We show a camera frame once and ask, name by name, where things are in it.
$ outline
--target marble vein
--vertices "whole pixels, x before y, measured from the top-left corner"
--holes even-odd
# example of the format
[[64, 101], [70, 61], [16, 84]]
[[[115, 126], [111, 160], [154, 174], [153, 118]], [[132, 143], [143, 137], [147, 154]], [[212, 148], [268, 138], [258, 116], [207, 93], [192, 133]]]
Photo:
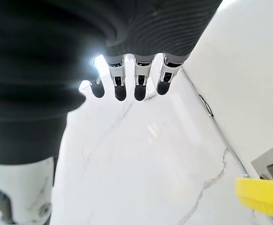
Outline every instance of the marble vein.
[[103, 134], [97, 141], [97, 143], [95, 144], [95, 146], [92, 148], [92, 150], [90, 151], [89, 155], [87, 156], [87, 158], [84, 160], [84, 164], [83, 164], [83, 172], [82, 172], [82, 176], [84, 175], [85, 171], [87, 170], [87, 166], [91, 160], [91, 157], [93, 156], [94, 152], [96, 151], [97, 147], [100, 145], [100, 143], [102, 142], [102, 140], [107, 137], [117, 126], [120, 125], [120, 123], [123, 121], [123, 119], [127, 116], [127, 113], [129, 112], [129, 110], [132, 108], [133, 104], [135, 103], [135, 101], [131, 101], [128, 106], [127, 106], [127, 102], [125, 103], [122, 113], [120, 114], [120, 116], [115, 120], [115, 122], [112, 124], [112, 126], [109, 128], [109, 130]]
[[226, 164], [227, 164], [227, 163], [226, 163], [226, 159], [225, 159], [227, 153], [228, 153], [228, 149], [226, 148], [226, 149], [224, 150], [223, 156], [222, 156], [223, 168], [222, 168], [222, 170], [220, 171], [220, 173], [219, 173], [216, 177], [214, 177], [214, 178], [212, 178], [212, 179], [207, 180], [207, 181], [204, 182], [203, 188], [202, 188], [202, 190], [200, 191], [200, 194], [198, 195], [195, 204], [194, 204], [193, 207], [190, 209], [190, 211], [188, 211], [188, 212], [184, 215], [184, 217], [182, 217], [182, 218], [178, 221], [177, 225], [184, 225], [184, 224], [188, 221], [188, 219], [196, 212], [196, 210], [197, 210], [197, 208], [198, 208], [198, 205], [200, 204], [200, 200], [201, 200], [201, 198], [202, 198], [202, 196], [203, 196], [204, 190], [210, 188], [212, 185], [214, 185], [217, 181], [219, 181], [219, 180], [223, 177], [224, 171], [225, 171], [225, 169], [226, 169]]

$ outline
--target yellow sponge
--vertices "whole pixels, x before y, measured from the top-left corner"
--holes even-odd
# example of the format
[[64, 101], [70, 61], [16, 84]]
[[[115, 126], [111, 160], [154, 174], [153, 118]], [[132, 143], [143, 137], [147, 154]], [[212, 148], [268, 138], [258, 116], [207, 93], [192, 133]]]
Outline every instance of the yellow sponge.
[[236, 180], [236, 194], [245, 206], [273, 216], [273, 180]]

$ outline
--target robotic hand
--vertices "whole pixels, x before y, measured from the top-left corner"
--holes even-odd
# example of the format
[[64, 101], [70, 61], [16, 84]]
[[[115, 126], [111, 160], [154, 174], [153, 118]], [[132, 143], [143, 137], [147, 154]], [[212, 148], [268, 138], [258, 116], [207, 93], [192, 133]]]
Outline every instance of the robotic hand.
[[164, 95], [221, 0], [0, 1], [0, 225], [43, 225], [67, 114], [104, 88], [90, 61], [103, 54], [115, 97], [126, 98], [124, 55], [134, 54], [144, 99], [155, 54]]

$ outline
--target white robot part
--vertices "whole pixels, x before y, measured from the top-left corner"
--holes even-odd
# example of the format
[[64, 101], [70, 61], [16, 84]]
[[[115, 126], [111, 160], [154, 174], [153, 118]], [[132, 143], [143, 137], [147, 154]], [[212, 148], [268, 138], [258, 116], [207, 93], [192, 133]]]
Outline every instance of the white robot part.
[[0, 165], [0, 225], [43, 225], [51, 215], [53, 157]]
[[160, 67], [160, 81], [171, 83], [173, 78], [177, 75], [177, 72], [181, 68], [182, 63], [173, 63], [167, 59], [167, 55], [164, 55], [164, 59]]
[[147, 85], [151, 70], [151, 62], [139, 62], [135, 59], [135, 82], [136, 86], [138, 85]]
[[124, 86], [125, 85], [125, 65], [124, 59], [118, 63], [108, 64], [110, 76], [113, 80], [114, 86]]

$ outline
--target white wall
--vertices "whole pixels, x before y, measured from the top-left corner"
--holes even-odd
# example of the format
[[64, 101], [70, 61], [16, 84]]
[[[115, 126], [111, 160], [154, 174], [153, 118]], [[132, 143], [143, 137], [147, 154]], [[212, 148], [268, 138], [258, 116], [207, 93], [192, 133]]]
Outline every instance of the white wall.
[[273, 0], [225, 0], [184, 68], [257, 177], [251, 161], [273, 147]]

